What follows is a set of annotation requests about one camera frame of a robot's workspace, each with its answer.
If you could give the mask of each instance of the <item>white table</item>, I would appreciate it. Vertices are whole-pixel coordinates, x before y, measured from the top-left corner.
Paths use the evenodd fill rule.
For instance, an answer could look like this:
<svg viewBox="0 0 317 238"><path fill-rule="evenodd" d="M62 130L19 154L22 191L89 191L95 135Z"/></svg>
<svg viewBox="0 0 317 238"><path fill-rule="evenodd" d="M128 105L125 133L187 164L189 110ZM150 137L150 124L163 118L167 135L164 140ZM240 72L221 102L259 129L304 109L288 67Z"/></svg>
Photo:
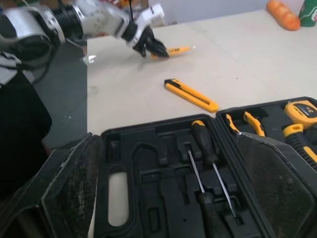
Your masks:
<svg viewBox="0 0 317 238"><path fill-rule="evenodd" d="M167 91L177 78L220 109L287 98L317 98L317 29L290 32L265 10L154 29L167 47L196 46L168 60L142 59L111 37L88 42L88 131L207 111Z"/></svg>

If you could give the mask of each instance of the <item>yellow tape measure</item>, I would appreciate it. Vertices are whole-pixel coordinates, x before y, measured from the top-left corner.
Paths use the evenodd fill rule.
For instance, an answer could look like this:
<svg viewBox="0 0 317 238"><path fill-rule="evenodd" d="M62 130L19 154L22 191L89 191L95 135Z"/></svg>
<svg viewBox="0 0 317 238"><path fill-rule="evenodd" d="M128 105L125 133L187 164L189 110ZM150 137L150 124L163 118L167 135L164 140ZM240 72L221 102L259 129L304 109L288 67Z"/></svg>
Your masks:
<svg viewBox="0 0 317 238"><path fill-rule="evenodd" d="M302 124L304 129L317 123L317 108L308 100L289 103L284 111L295 124Z"/></svg>

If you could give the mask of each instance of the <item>robotic arm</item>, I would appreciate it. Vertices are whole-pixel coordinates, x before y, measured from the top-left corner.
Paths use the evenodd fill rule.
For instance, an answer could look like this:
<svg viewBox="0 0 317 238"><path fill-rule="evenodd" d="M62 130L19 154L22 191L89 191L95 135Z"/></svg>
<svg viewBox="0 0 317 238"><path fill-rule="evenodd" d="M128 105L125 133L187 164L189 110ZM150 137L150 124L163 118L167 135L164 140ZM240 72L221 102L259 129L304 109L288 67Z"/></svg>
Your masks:
<svg viewBox="0 0 317 238"><path fill-rule="evenodd" d="M127 45L146 56L146 50L168 57L166 47L154 37L150 24L162 21L160 4L145 9L136 21L99 0L75 0L57 9L47 6L11 8L0 15L0 52L22 61L36 60L65 43L66 38L96 37L107 33L122 38Z"/></svg>

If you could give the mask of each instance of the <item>black screwdriver handle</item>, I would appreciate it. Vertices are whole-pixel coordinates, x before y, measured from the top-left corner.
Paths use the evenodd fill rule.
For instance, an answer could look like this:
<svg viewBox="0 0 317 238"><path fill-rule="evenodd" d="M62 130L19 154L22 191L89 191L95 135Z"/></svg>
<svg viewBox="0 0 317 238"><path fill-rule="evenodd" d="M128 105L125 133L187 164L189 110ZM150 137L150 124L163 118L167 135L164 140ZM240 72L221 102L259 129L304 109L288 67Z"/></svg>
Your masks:
<svg viewBox="0 0 317 238"><path fill-rule="evenodd" d="M213 152L213 142L208 128L205 127L201 120L192 123L192 134L194 139L203 153L204 162L207 165L215 163L216 155Z"/></svg>
<svg viewBox="0 0 317 238"><path fill-rule="evenodd" d="M229 238L229 231L218 215L210 192L201 193L198 197L202 207L207 238Z"/></svg>

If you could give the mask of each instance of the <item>gray floor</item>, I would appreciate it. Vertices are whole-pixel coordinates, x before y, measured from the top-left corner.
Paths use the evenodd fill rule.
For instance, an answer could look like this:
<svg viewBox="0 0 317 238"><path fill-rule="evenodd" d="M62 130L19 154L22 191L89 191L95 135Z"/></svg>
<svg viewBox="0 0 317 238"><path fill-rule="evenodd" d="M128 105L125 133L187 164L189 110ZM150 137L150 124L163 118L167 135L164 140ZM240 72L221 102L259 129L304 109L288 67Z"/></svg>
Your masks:
<svg viewBox="0 0 317 238"><path fill-rule="evenodd" d="M80 48L61 46L46 77L34 86L53 121L44 139L49 148L87 133L87 67L82 57Z"/></svg>

